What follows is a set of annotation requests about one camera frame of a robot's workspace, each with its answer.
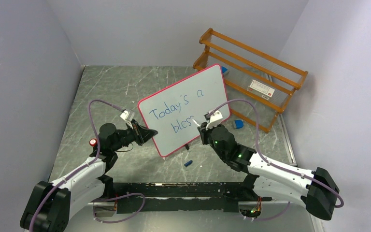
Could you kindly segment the whiteboard with pink frame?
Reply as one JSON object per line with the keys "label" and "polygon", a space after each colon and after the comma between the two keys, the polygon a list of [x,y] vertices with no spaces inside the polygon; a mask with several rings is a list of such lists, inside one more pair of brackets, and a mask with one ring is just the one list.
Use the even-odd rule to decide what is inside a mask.
{"label": "whiteboard with pink frame", "polygon": [[167,157],[200,134],[198,123],[204,115],[228,100],[221,66],[214,64],[138,102],[158,154]]}

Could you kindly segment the blue marker cap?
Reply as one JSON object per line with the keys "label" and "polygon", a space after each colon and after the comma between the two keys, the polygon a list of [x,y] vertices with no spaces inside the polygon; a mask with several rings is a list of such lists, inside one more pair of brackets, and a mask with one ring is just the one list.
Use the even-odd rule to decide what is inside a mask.
{"label": "blue marker cap", "polygon": [[191,165],[193,163],[193,160],[189,160],[188,162],[186,162],[184,164],[185,167],[188,167],[189,165]]}

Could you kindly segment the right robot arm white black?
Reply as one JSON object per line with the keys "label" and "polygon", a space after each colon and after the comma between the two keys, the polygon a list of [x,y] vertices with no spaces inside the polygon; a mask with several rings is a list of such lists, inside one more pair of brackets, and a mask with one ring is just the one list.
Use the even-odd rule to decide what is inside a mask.
{"label": "right robot arm white black", "polygon": [[209,145],[228,167],[247,174],[249,182],[241,188],[245,199],[259,196],[287,200],[303,206],[316,218],[332,219],[340,190],[326,169],[297,168],[260,155],[237,143],[223,125],[211,129],[201,125],[197,130],[202,143]]}

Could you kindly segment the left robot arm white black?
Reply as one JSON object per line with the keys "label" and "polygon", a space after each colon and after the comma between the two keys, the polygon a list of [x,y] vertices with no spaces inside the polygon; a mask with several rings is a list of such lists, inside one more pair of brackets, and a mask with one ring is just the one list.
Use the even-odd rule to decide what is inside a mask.
{"label": "left robot arm white black", "polygon": [[106,173],[117,161],[117,151],[132,143],[143,145],[157,134],[134,119],[125,130],[117,129],[113,123],[103,124],[97,137],[90,141],[93,152],[84,163],[59,179],[35,185],[20,227],[30,232],[62,232],[89,202],[110,200],[115,195],[114,183]]}

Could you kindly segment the blue eraser on table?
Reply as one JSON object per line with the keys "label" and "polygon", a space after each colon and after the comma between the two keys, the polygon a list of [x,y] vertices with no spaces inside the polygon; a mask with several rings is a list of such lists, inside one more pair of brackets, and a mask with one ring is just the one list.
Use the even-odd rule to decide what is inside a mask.
{"label": "blue eraser on table", "polygon": [[236,119],[232,122],[232,126],[234,129],[241,129],[244,127],[244,122],[242,120]]}

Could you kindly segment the white labelled box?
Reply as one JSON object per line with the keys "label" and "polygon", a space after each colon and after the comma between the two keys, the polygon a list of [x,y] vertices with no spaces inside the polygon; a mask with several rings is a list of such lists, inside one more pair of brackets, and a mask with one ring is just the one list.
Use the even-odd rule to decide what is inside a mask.
{"label": "white labelled box", "polygon": [[257,80],[252,80],[251,84],[248,87],[248,90],[251,92],[257,92],[260,97],[264,98],[265,100],[269,100],[274,92],[275,89],[257,81]]}

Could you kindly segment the orange wooden shelf rack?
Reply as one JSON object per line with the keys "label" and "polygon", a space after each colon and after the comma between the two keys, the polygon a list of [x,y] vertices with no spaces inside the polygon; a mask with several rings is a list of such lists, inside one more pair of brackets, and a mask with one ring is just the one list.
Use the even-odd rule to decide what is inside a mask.
{"label": "orange wooden shelf rack", "polygon": [[[206,30],[199,43],[204,46],[202,54],[196,59],[193,68],[200,71],[210,65],[219,64],[229,69],[224,82],[230,99],[246,99],[255,105],[260,118],[249,106],[241,102],[229,105],[230,111],[254,126],[268,133],[282,115],[294,93],[299,91],[307,76],[304,71],[278,58],[237,41],[212,28]],[[248,90],[252,80],[257,80],[275,92],[269,100],[257,92]]]}

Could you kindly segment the blue eraser on shelf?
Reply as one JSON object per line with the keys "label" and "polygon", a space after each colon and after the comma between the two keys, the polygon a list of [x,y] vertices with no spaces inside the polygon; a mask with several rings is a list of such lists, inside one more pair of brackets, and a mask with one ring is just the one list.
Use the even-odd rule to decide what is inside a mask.
{"label": "blue eraser on shelf", "polygon": [[222,66],[221,67],[221,71],[222,71],[222,74],[225,76],[229,73],[229,69],[227,69],[226,67]]}

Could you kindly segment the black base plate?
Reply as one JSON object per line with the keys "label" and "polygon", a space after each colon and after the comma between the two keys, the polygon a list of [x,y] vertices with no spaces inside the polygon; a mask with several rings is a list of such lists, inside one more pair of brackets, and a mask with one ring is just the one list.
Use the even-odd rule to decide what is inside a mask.
{"label": "black base plate", "polygon": [[114,193],[94,199],[96,206],[117,206],[118,214],[137,211],[210,211],[238,213],[240,207],[256,205],[259,197],[243,182],[114,183]]}

